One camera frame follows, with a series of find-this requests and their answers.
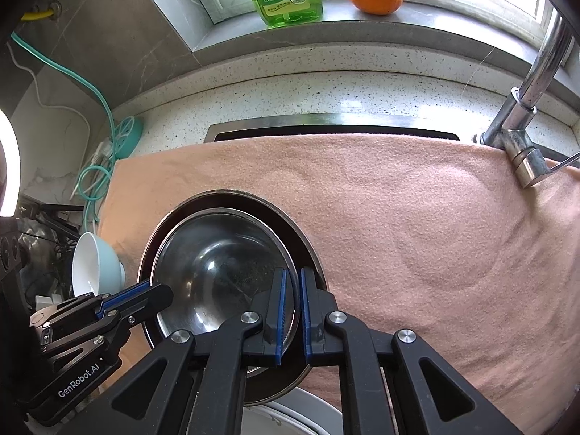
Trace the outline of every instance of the pink towel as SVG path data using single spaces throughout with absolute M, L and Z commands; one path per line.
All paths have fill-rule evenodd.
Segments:
M 173 206 L 220 188 L 262 196 L 311 240 L 341 309 L 415 330 L 535 435 L 580 382 L 579 180 L 566 168 L 523 191 L 502 151 L 406 136 L 217 142 L 119 161 L 100 235 L 129 286 Z M 124 370 L 146 348 L 134 333 Z M 302 387 L 338 405 L 337 381 L 315 369 Z

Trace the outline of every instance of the gray window sill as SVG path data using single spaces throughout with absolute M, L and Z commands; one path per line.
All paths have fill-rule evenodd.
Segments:
M 446 9 L 404 3 L 394 14 L 375 17 L 348 0 L 324 1 L 320 22 L 267 29 L 257 13 L 216 24 L 193 50 L 201 66 L 271 49 L 316 43 L 401 44 L 483 60 L 525 77 L 537 50 L 517 37 Z M 548 91 L 580 112 L 580 83 L 561 68 Z

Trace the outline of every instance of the silver bolt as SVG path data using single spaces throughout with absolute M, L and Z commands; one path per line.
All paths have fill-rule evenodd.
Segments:
M 189 340 L 189 332 L 188 331 L 175 331 L 171 334 L 171 340 L 175 343 L 185 343 Z
M 342 324 L 346 321 L 346 314 L 344 312 L 334 311 L 328 315 L 328 320 L 335 324 Z
M 403 343 L 413 343 L 417 339 L 417 334 L 409 329 L 403 329 L 402 331 L 398 331 L 397 337 Z
M 245 324 L 253 324 L 254 322 L 257 322 L 259 318 L 260 316 L 254 311 L 248 311 L 242 314 L 242 322 Z

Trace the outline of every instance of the white cable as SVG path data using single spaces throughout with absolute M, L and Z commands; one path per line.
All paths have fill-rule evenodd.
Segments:
M 34 87 L 36 88 L 36 93 L 37 93 L 37 100 L 38 100 L 38 104 L 43 107 L 43 108 L 54 108 L 54 109 L 64 109 L 66 111 L 71 111 L 73 113 L 75 113 L 76 115 L 78 115 L 79 117 L 82 117 L 82 120 L 85 121 L 86 124 L 86 143 L 85 143 L 85 150 L 82 152 L 82 158 L 80 159 L 80 166 L 77 172 L 77 176 L 80 174 L 80 171 L 82 170 L 82 168 L 84 167 L 84 161 L 85 161 L 85 155 L 86 155 L 86 150 L 89 148 L 89 139 L 91 137 L 91 125 L 89 124 L 89 122 L 87 121 L 86 117 L 80 113 L 79 111 L 77 111 L 74 108 L 68 107 L 68 106 L 60 106 L 60 105 L 46 105 L 44 104 L 41 100 L 40 100 L 40 92 L 38 91 L 38 82 L 36 79 L 36 75 L 34 74 L 34 72 L 28 68 L 25 67 L 24 65 L 20 65 L 15 57 L 14 57 L 14 52 L 12 52 L 12 47 L 10 45 L 10 43 L 7 41 L 6 45 L 8 46 L 8 51 L 10 52 L 10 57 L 12 59 L 12 62 L 14 62 L 14 65 L 17 66 L 19 69 L 24 70 L 25 72 L 28 72 L 30 75 L 32 75 L 33 77 L 33 81 L 34 81 Z

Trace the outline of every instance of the chrome faucet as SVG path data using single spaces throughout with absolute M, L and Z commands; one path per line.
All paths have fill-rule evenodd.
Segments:
M 558 71 L 571 40 L 572 33 L 566 22 L 554 11 L 534 65 L 520 88 L 511 89 L 495 119 L 478 139 L 482 144 L 505 149 L 523 188 L 536 184 L 580 158 L 578 152 L 550 168 L 526 133 L 526 127 L 538 112 L 536 103 Z

